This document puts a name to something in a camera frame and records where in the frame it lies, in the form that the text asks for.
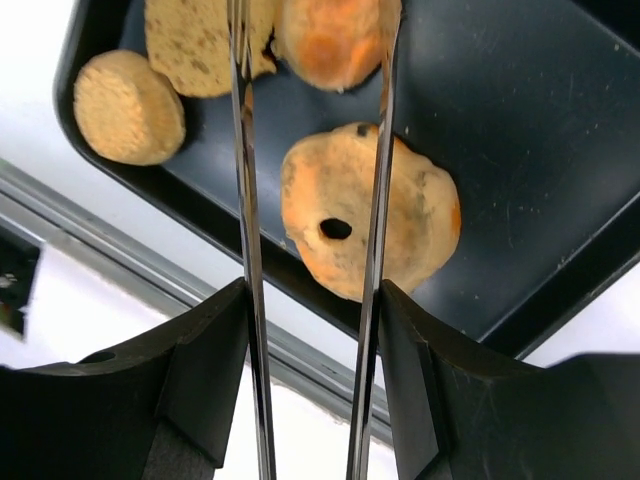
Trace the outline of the small round bun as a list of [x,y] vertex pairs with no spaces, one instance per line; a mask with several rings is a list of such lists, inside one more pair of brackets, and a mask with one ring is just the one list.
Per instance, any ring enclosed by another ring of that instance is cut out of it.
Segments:
[[389,68],[402,6],[401,1],[278,1],[277,55],[315,88],[350,90],[377,68]]

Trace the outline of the metal tongs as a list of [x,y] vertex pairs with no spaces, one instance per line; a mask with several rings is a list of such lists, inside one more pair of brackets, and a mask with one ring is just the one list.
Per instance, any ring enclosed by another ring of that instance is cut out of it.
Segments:
[[[379,30],[383,46],[383,81],[346,467],[346,476],[349,479],[364,479],[368,475],[372,388],[380,319],[380,284],[383,274],[388,201],[391,191],[397,72],[396,48],[402,21],[401,2],[382,1],[379,8]],[[257,428],[259,476],[262,479],[274,479],[277,472],[254,156],[249,2],[228,2],[227,27],[242,259],[246,291],[250,300],[248,308],[249,352]]]

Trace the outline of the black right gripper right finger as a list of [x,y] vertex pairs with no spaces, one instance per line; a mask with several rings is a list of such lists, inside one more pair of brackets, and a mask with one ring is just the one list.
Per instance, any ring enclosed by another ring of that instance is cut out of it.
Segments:
[[381,286],[379,342],[402,479],[635,479],[639,359],[538,368]]

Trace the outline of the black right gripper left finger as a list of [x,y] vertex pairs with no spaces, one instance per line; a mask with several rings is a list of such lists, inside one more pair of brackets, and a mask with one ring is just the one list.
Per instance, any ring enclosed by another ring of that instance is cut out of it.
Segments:
[[210,479],[248,344],[236,280],[82,361],[1,371],[5,479]]

